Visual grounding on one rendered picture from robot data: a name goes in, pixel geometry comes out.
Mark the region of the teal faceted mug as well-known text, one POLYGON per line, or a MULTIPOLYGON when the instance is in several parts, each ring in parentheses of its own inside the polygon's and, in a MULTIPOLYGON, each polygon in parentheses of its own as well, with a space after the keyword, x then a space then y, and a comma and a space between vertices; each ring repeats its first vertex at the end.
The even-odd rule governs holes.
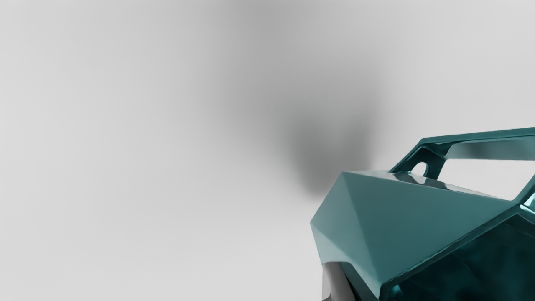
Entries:
POLYGON ((340 174, 312 220, 357 301, 535 301, 535 175, 512 200, 439 181, 447 160, 535 161, 535 128, 424 138, 340 174))

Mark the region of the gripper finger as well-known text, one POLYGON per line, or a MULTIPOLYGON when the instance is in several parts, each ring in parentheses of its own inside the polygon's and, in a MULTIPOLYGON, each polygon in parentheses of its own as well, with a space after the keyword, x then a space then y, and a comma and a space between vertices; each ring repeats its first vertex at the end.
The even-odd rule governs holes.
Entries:
POLYGON ((322 268, 322 301, 357 301, 339 262, 326 262, 322 268))

